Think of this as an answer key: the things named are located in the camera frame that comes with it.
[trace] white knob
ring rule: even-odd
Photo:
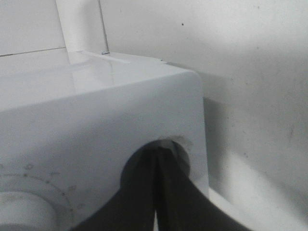
[[[0,192],[1,231],[57,231],[56,213],[39,196]]]

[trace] white wall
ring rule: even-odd
[[[202,76],[210,186],[272,230],[307,230],[308,2],[102,3],[111,51]]]
[[[55,0],[0,0],[0,55],[65,47]]]

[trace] white appliance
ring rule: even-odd
[[[131,155],[155,140],[184,148],[190,179],[207,195],[195,72],[66,49],[1,57],[0,67],[0,230],[76,226],[119,189]]]

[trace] metal rod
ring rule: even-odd
[[[103,20],[103,9],[102,9],[102,5],[101,5],[101,0],[97,0],[98,5],[99,5],[99,9],[100,9],[100,15],[101,15],[101,22],[102,22],[102,26],[103,26],[103,34],[104,34],[104,42],[105,42],[105,50],[102,52],[102,54],[109,54],[109,46],[108,46],[108,41],[107,41],[107,34],[106,34],[106,30],[105,30],[105,24],[104,24],[104,20]]]

